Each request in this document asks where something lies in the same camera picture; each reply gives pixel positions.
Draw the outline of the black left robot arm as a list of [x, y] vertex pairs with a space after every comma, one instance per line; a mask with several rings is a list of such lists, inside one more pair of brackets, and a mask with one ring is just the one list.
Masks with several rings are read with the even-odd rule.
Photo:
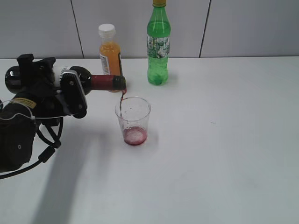
[[5, 85], [14, 97], [0, 104], [0, 172], [1, 178], [26, 172], [35, 137], [46, 149], [37, 163], [46, 162], [61, 146], [64, 117], [81, 119], [87, 102], [81, 81], [71, 69], [54, 72], [54, 57], [39, 61], [32, 54], [17, 58], [18, 64], [5, 74]]

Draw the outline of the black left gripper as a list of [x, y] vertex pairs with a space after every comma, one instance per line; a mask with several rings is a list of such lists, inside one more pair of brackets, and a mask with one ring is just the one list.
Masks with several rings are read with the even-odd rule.
[[60, 119], [73, 116], [82, 119], [87, 114], [84, 89], [76, 71], [56, 71], [55, 57], [34, 61], [33, 54], [17, 58], [21, 90], [0, 103], [0, 120], [21, 122], [22, 119], [57, 126]]

